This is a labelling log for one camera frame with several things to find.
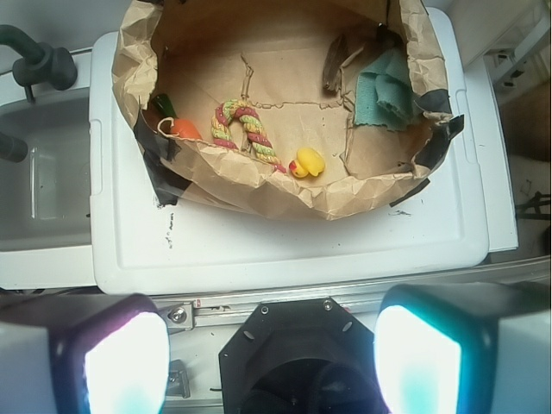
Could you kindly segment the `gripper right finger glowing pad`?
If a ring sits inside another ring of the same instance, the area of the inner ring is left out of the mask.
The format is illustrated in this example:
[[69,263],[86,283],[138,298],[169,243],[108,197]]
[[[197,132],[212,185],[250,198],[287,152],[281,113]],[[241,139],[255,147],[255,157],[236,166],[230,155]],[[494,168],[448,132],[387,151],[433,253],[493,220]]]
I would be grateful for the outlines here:
[[396,285],[381,302],[373,354],[392,413],[549,413],[551,288]]

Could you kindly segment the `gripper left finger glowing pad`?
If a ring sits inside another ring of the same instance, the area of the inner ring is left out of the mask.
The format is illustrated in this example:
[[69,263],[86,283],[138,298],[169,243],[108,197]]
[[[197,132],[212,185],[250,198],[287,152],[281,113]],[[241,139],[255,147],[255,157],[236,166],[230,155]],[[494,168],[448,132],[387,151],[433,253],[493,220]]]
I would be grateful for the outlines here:
[[1,298],[3,413],[158,413],[169,362],[145,295]]

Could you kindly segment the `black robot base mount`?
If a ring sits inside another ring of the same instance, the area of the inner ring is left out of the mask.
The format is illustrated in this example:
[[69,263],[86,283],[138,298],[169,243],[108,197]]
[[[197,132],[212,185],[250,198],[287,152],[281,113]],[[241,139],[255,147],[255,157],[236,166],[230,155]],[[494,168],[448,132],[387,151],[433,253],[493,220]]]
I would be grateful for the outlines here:
[[333,298],[259,304],[219,353],[226,413],[386,413],[373,332]]

